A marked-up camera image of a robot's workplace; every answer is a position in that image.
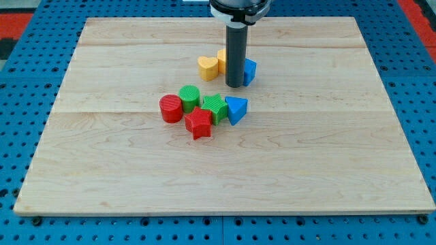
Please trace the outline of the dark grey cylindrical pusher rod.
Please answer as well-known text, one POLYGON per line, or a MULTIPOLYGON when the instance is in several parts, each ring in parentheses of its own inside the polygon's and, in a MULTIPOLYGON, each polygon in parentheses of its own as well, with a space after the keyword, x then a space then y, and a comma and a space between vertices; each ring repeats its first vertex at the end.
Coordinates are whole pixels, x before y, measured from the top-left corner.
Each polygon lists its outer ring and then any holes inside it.
POLYGON ((226 27, 225 82, 231 88, 243 85, 248 27, 240 29, 226 27))

